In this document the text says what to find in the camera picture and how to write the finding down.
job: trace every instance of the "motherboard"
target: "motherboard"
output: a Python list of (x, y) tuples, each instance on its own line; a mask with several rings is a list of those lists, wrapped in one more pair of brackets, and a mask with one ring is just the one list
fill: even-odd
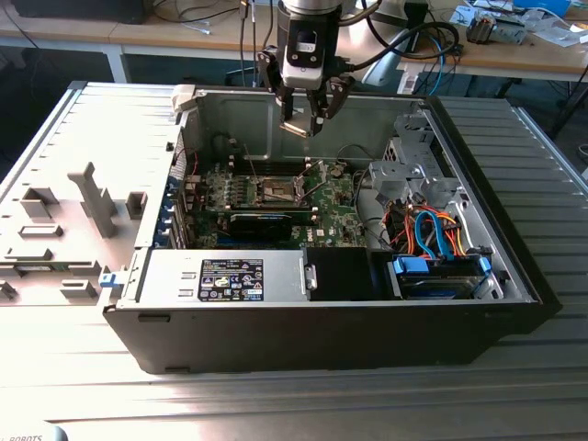
[(352, 172), (324, 160), (214, 164), (194, 185), (194, 248), (365, 246)]

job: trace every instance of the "metal workbench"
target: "metal workbench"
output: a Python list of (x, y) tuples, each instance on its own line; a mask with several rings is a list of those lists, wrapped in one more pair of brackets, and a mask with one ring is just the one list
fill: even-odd
[[(162, 99), (171, 92), (70, 89), (15, 170), (79, 113), (132, 101), (134, 123), (147, 125), (172, 116)], [(564, 304), (555, 318), (463, 367), (152, 376), (94, 304), (1, 307), (0, 420), (52, 421), (73, 441), (588, 437), (588, 188), (523, 110), (443, 103)], [(103, 129), (87, 125), (85, 136)], [(2, 197), (16, 179), (6, 178)]]

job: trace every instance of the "blue cable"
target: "blue cable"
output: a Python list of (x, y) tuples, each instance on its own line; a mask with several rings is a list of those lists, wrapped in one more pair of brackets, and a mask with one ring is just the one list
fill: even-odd
[[(439, 51), (441, 51), (441, 44), (439, 44), (439, 41), (433, 37), (430, 37), (430, 39), (436, 45)], [(441, 55), (441, 67), (439, 68), (439, 73), (437, 74), (437, 81), (435, 81), (435, 85), (431, 89), (431, 92), (429, 92), (429, 96), (435, 93), (435, 90), (437, 90), (439, 84), (441, 83), (441, 77), (443, 76), (443, 66), (445, 66), (445, 55)]]
[(424, 244), (423, 238), (421, 237), (421, 224), (423, 223), (424, 216), (431, 216), (431, 218), (433, 218), (433, 224), (435, 225), (435, 236), (437, 239), (437, 244), (439, 245), (439, 252), (444, 255), (447, 260), (453, 260), (454, 256), (451, 254), (451, 251), (449, 250), (449, 247), (447, 246), (447, 243), (443, 237), (443, 224), (437, 215), (431, 211), (423, 211), (416, 217), (416, 221), (414, 222), (414, 238), (416, 239), (416, 242), (421, 248), (423, 248), (423, 251), (429, 254), (432, 259), (436, 258), (435, 253), (433, 253), (433, 251), (431, 251), (431, 249)]

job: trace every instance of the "table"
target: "table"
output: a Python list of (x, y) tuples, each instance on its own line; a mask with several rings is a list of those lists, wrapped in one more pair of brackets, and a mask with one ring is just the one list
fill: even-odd
[[(463, 4), (459, 0), (432, 0), (430, 3), (435, 19), (440, 21), (448, 21), (455, 7)], [(572, 7), (565, 19), (569, 22), (588, 21), (588, 11)], [(465, 27), (457, 28), (459, 42), (464, 45), (457, 74), (575, 82), (588, 63), (588, 51), (584, 45), (561, 48), (533, 34), (528, 34), (520, 46), (497, 42), (480, 45), (466, 40)], [(402, 61), (399, 68), (404, 74), (399, 92), (411, 93), (416, 75), (428, 71), (432, 62)], [(452, 66), (452, 61), (448, 60), (446, 71)]]
[[(209, 21), (211, 34), (204, 35), (177, 23), (164, 22), (157, 17), (150, 17), (143, 25), (126, 25), (113, 21), (26, 18), (19, 16), (8, 0), (0, 0), (2, 1), (5, 2), (10, 16), (41, 49), (104, 53), (117, 83), (130, 82), (125, 62), (127, 54), (239, 59), (239, 16), (236, 11), (212, 18)], [(206, 12), (202, 15), (213, 14), (234, 6), (234, 1), (220, 0), (214, 7), (205, 9)], [(175, 17), (175, 11), (169, 7), (162, 7), (161, 14), (165, 17)], [(259, 49), (269, 28), (269, 8), (258, 6), (256, 16)], [(277, 22), (274, 24), (270, 42), (276, 40)], [(1, 8), (0, 46), (33, 47)], [(253, 50), (249, 25), (245, 27), (243, 44), (243, 55), (246, 60), (252, 60)]]
[[(449, 17), (450, 10), (459, 4), (457, 0), (432, 0), (437, 18)], [(234, 6), (234, 2), (221, 0), (207, 13), (219, 12)], [(96, 51), (107, 55), (113, 77), (118, 83), (127, 83), (130, 76), (125, 63), (126, 54), (179, 56), (192, 58), (239, 59), (239, 18), (232, 13), (210, 20), (211, 35), (201, 34), (176, 23), (150, 17), (143, 25), (125, 25), (107, 21), (71, 20), (55, 18), (20, 17), (14, 7), (7, 5), (11, 17), (42, 49), (68, 51)], [(174, 17), (171, 9), (162, 8), (162, 14)], [(571, 9), (566, 16), (570, 21), (586, 20), (586, 11)], [(261, 45), (267, 32), (269, 10), (257, 7), (257, 36)], [(384, 38), (390, 30), (379, 26)], [(244, 56), (251, 60), (253, 45), (250, 27), (246, 29)], [(465, 39), (465, 28), (459, 27), (464, 52), (456, 69), (458, 74), (489, 75), (501, 77), (533, 78), (543, 80), (577, 81), (586, 63), (588, 53), (580, 45), (567, 49), (527, 36), (520, 45), (492, 43), (476, 45)], [(343, 55), (364, 59), (367, 54), (381, 49), (364, 22), (342, 32), (339, 49)], [(270, 41), (276, 41), (276, 26)], [(0, 46), (32, 47), (0, 9)], [(414, 77), (430, 68), (431, 61), (403, 60), (399, 65), (405, 71), (400, 92), (410, 93)]]

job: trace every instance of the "power supply label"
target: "power supply label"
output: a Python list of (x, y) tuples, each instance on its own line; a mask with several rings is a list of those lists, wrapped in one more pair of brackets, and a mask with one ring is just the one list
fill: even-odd
[(263, 259), (203, 260), (198, 298), (201, 301), (262, 301)]

